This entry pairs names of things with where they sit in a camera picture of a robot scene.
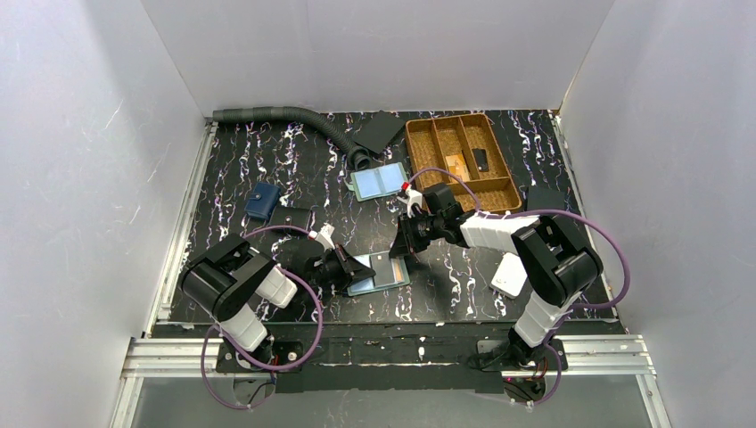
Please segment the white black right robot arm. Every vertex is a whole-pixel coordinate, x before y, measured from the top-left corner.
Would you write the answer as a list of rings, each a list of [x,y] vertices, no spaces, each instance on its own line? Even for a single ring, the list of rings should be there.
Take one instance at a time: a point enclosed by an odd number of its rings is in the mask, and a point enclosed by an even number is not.
[[[398,218],[392,258],[424,251],[442,239],[463,248],[502,251],[519,262],[532,288],[503,354],[525,360],[543,349],[571,305],[603,273],[604,265],[566,214],[497,216],[464,210],[451,188],[439,183],[417,192],[401,186],[407,209]]]

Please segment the black VIP credit card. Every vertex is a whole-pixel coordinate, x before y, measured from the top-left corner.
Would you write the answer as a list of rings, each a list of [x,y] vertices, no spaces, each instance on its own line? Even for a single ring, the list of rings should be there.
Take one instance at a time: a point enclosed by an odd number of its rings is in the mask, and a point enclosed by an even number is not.
[[[383,288],[403,283],[407,275],[403,259],[391,259],[387,251],[369,256],[371,268],[376,275],[373,277],[374,287]]]

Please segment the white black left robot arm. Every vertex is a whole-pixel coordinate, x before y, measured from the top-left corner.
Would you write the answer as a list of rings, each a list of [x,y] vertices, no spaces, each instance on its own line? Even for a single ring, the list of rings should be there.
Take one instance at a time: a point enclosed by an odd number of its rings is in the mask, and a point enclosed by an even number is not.
[[[342,245],[324,242],[315,234],[298,240],[290,262],[281,266],[240,235],[229,235],[189,262],[179,288],[219,323],[223,333],[253,352],[267,338],[267,329],[249,301],[258,296],[284,309],[298,291],[296,282],[282,268],[309,284],[332,285],[339,292],[375,277],[373,268]]]

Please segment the mint green card holder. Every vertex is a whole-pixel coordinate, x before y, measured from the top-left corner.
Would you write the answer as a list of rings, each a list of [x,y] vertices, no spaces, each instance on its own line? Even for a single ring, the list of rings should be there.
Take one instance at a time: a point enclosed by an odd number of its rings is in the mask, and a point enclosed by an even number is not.
[[[355,259],[371,268],[375,275],[350,285],[347,288],[349,297],[382,292],[410,284],[405,260],[391,258],[389,251],[358,255]]]

